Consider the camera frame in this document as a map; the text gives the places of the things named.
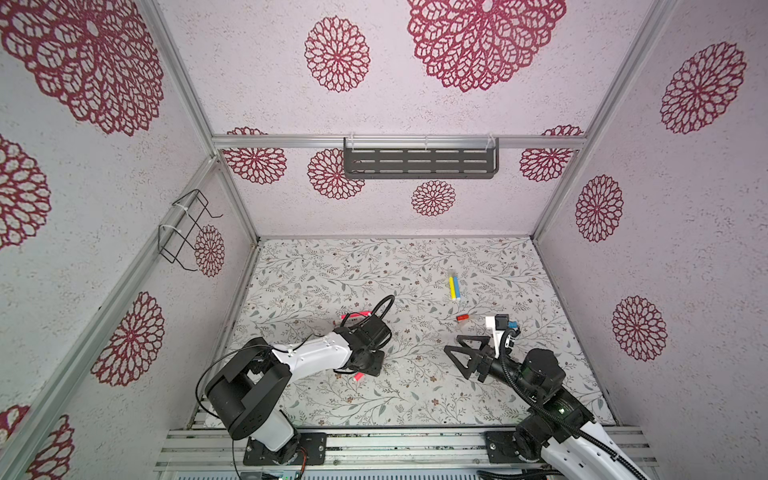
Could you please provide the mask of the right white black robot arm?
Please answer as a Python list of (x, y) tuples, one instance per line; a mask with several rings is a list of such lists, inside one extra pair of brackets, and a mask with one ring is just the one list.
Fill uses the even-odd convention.
[(566, 372), (555, 353), (534, 348), (520, 362), (511, 357), (511, 332), (505, 331), (495, 345), (489, 336), (457, 337), (456, 345), (444, 347), (461, 375), (479, 382), (494, 377), (510, 387), (528, 406), (528, 415), (511, 430), (484, 434), (489, 462), (511, 464), (516, 460), (543, 463), (547, 467), (520, 474), (490, 471), (486, 479), (646, 479), (640, 467), (595, 420), (591, 411), (564, 385)]

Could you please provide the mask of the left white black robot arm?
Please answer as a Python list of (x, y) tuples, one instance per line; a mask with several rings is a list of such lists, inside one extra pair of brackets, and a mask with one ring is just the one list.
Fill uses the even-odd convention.
[(355, 324), (344, 321), (321, 337), (298, 344), (272, 345), (261, 337), (233, 354), (203, 388), (203, 397), (234, 441), (246, 439), (255, 465), (286, 465), (307, 461), (310, 454), (301, 434), (279, 408), (293, 381), (324, 371), (377, 376), (392, 331), (377, 315)]

